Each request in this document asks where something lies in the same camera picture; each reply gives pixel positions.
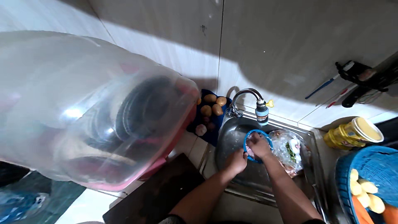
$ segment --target sink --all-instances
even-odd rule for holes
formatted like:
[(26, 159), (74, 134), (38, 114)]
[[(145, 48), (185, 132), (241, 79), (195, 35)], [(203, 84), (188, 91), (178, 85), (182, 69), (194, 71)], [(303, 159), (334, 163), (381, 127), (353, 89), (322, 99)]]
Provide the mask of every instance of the sink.
[[(241, 118), (224, 116), (219, 131), (217, 147), (215, 149), (209, 148), (201, 164), (200, 171), (202, 175), (205, 178), (209, 178), (222, 169), (226, 158), (235, 150), (243, 147), (244, 137), (252, 129), (260, 129), (265, 133), (281, 129), (292, 131), (303, 138), (306, 147), (311, 152), (309, 158), (306, 157), (306, 153), (301, 155), (303, 160), (306, 159), (309, 161), (308, 166), (304, 166), (304, 173), (307, 177), (301, 174), (295, 176), (293, 181), (302, 189), (304, 194), (321, 213), (324, 220), (327, 221), (327, 215), (325, 214), (327, 203), (324, 173), (314, 133), (271, 119), (269, 119), (268, 125), (261, 126), (257, 123), (255, 114), (244, 110), (239, 110), (239, 112), (243, 114)], [(248, 161), (245, 170), (231, 181), (226, 192), (248, 200), (277, 207), (275, 197), (272, 193), (271, 182), (263, 164)]]

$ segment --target toothbrush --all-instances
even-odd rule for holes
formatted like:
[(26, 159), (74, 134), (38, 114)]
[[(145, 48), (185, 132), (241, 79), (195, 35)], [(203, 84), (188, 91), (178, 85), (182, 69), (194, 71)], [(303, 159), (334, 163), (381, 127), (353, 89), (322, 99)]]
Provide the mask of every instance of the toothbrush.
[(316, 92), (318, 92), (319, 90), (321, 90), (322, 88), (324, 88), (325, 86), (329, 85), (330, 83), (332, 83), (335, 79), (337, 79), (340, 76), (340, 74), (337, 74), (335, 77), (329, 79), (328, 81), (326, 81), (324, 84), (322, 84), (320, 87), (318, 87), (318, 89), (316, 89), (314, 92), (312, 92), (310, 95), (308, 95), (305, 99), (307, 100), (308, 98), (310, 98), (312, 95), (314, 95)]
[(353, 85), (353, 86), (351, 86), (351, 87), (345, 88), (345, 89), (340, 93), (340, 95), (339, 95), (335, 100), (333, 100), (333, 102), (331, 102), (326, 108), (329, 108), (329, 107), (333, 106), (335, 103), (337, 103), (337, 101), (338, 101), (341, 97), (343, 97), (344, 95), (346, 95), (349, 91), (351, 91), (353, 88), (355, 88), (355, 87), (357, 87), (357, 86), (358, 86), (358, 85), (355, 84), (355, 85)]

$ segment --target yellow container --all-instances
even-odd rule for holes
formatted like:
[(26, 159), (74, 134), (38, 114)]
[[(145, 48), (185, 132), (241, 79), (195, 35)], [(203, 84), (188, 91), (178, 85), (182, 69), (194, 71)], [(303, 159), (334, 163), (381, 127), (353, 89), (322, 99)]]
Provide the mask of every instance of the yellow container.
[(330, 130), (326, 135), (323, 137), (326, 145), (334, 149), (343, 149), (343, 150), (350, 150), (351, 147), (339, 144), (333, 136), (333, 130)]
[(336, 142), (348, 147), (364, 147), (365, 143), (348, 137), (347, 133), (344, 131), (344, 126), (345, 125), (342, 124), (333, 130), (333, 137), (336, 139)]
[(384, 136), (381, 131), (367, 119), (356, 117), (343, 126), (347, 137), (361, 142), (382, 142)]

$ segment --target wall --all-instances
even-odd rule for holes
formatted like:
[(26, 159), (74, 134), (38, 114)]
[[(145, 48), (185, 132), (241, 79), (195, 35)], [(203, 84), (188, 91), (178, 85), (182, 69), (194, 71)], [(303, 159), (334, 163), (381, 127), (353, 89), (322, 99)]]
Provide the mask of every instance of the wall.
[[(256, 88), (275, 101), (270, 113), (316, 128), (342, 117), (398, 116), (398, 99), (387, 95), (370, 105), (326, 109), (349, 84), (342, 79), (304, 99), (337, 74), (336, 61), (373, 67), (395, 53), (397, 10), (397, 3), (372, 0), (225, 1), (217, 92)], [(240, 103), (254, 108), (255, 98)]]
[[(398, 116), (398, 100), (385, 94), (370, 105), (325, 109), (349, 84), (342, 79), (304, 99), (336, 74), (334, 62), (376, 66), (397, 52), (397, 10), (387, 0), (6, 0), (0, 2), (0, 31), (100, 38), (218, 95), (256, 88), (275, 101), (270, 113), (327, 129), (342, 117), (378, 122)], [(255, 107), (252, 96), (239, 103)]]

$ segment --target wet hand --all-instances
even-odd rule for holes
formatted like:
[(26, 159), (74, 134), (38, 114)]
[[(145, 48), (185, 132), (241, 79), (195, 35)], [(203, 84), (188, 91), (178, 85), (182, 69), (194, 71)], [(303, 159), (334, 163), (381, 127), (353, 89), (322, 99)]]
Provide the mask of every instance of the wet hand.
[(232, 177), (241, 173), (248, 163), (248, 153), (243, 151), (243, 148), (233, 152), (228, 156), (225, 162), (225, 171)]
[(271, 147), (268, 144), (268, 141), (261, 138), (257, 132), (253, 133), (250, 141), (246, 142), (247, 146), (254, 152), (254, 154), (261, 159), (272, 155)]

